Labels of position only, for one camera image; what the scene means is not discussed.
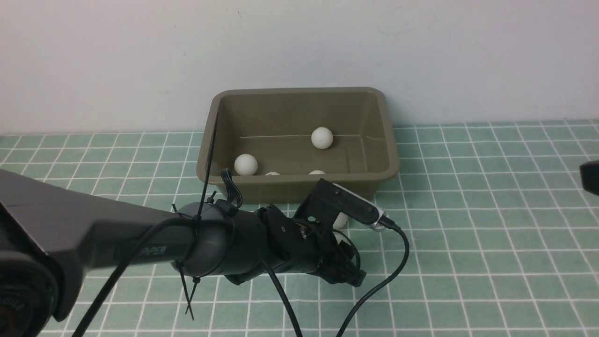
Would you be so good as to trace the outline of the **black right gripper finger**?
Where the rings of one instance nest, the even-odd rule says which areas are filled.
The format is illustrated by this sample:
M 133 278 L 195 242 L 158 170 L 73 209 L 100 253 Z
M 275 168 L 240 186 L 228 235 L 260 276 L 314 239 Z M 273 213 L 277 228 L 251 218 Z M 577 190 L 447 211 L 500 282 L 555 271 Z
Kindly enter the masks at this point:
M 599 194 L 599 160 L 588 161 L 580 164 L 579 172 L 583 190 L 598 195 Z

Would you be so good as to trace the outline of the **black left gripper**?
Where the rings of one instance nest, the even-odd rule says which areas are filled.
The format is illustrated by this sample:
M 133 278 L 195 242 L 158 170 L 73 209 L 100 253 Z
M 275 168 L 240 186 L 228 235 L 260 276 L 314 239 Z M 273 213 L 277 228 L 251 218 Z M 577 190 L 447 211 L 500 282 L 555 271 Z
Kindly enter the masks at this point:
M 225 277 L 240 285 L 270 267 L 274 273 L 305 273 L 327 283 L 362 285 L 366 272 L 353 262 L 355 248 L 315 223 L 295 222 L 274 205 L 233 218 L 233 241 L 225 257 Z

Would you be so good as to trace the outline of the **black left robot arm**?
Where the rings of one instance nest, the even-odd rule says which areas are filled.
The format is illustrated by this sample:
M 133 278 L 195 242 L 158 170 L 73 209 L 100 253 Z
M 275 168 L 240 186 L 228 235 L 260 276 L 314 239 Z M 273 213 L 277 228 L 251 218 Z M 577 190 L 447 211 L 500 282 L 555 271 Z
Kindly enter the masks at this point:
M 225 200 L 180 213 L 92 196 L 1 171 L 1 335 L 36 337 L 50 318 L 66 319 L 86 275 L 116 267 L 151 228 L 132 265 L 170 263 L 194 279 L 224 276 L 240 285 L 268 270 L 361 286 L 356 248 L 339 242 L 318 208 L 288 218 L 275 205 L 254 212 Z

